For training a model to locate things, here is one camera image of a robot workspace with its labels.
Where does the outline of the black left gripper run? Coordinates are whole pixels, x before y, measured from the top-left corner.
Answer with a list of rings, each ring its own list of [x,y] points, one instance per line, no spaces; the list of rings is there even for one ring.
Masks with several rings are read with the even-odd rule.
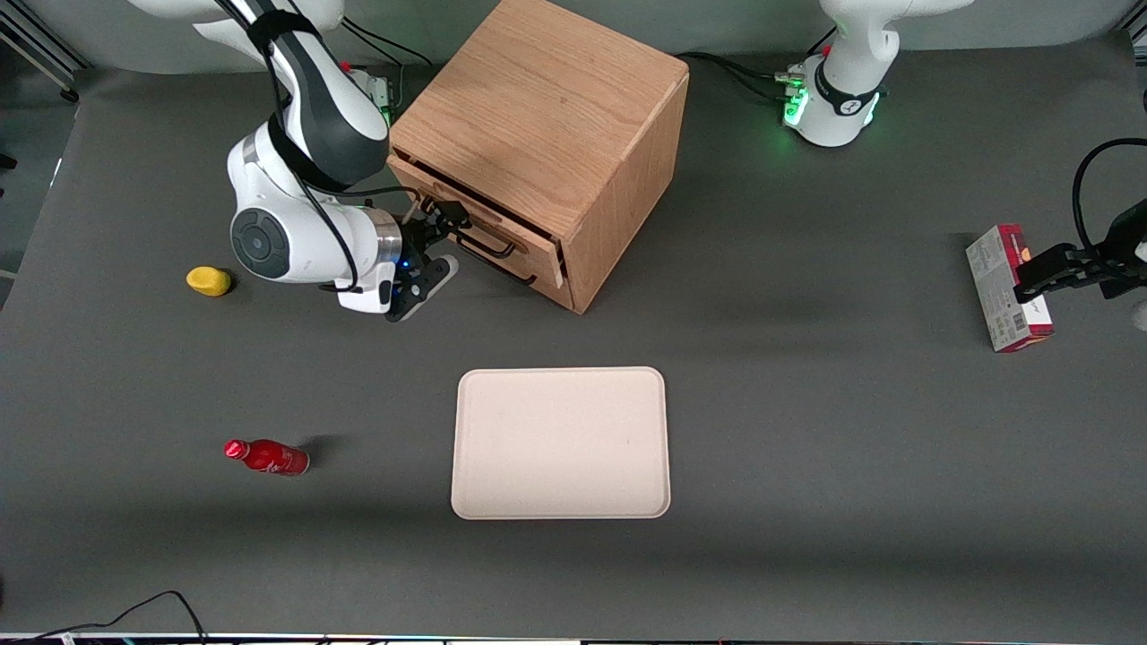
[[[1146,200],[1139,201],[1115,217],[1100,242],[1100,257],[1108,269],[1122,275],[1105,278],[1105,270],[1090,252],[1074,244],[1054,244],[1035,254],[1014,270],[1015,300],[1020,305],[1050,292],[1082,288],[1100,282],[1105,300],[1122,297],[1146,287],[1146,261],[1139,254],[1146,241]]]

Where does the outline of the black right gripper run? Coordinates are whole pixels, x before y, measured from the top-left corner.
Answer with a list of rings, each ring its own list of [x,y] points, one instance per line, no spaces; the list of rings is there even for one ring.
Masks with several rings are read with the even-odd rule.
[[[471,228],[470,213],[458,201],[429,201],[427,215],[396,216],[401,232],[401,252],[396,262],[396,280],[443,280],[445,265],[427,250],[442,244],[458,231]]]

